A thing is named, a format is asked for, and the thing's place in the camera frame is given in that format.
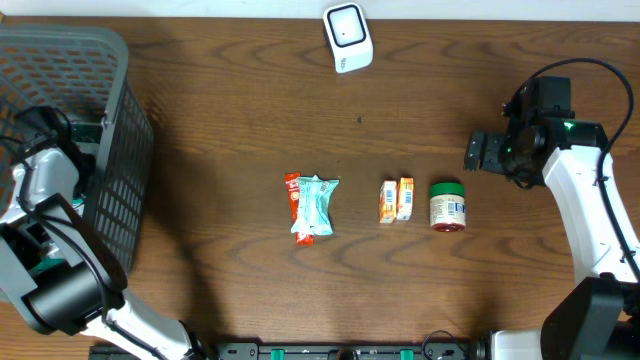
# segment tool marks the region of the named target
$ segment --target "jar lid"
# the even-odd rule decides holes
[[[431,186],[430,197],[452,194],[464,197],[464,186],[458,183],[439,183]]]

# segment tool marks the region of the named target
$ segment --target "white device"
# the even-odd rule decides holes
[[[351,2],[330,7],[322,18],[336,72],[346,73],[371,64],[373,42],[358,4]]]

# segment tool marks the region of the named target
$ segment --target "orange snack box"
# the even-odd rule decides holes
[[[413,178],[400,178],[397,219],[407,221],[413,209]]]
[[[380,188],[380,224],[391,224],[396,219],[395,181],[385,181]]]

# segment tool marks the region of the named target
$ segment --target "gray plastic basket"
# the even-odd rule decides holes
[[[127,273],[153,151],[151,126],[127,81],[128,56],[125,42],[108,29],[0,26],[0,134],[20,138],[16,112],[51,105],[69,117],[81,149],[94,143],[96,170],[83,218]],[[2,210],[14,184],[10,154],[0,151]]]

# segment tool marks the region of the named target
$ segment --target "snack wrapper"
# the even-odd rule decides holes
[[[340,180],[322,180],[314,177],[299,177],[300,200],[298,203],[298,218],[291,232],[301,232],[311,235],[331,235],[331,221],[329,220],[329,200],[333,190]]]
[[[295,222],[298,218],[298,201],[300,199],[300,187],[298,186],[299,172],[284,175],[284,182],[289,192],[289,205],[291,206],[291,218]],[[313,245],[313,236],[301,232],[296,233],[296,244],[300,246]]]

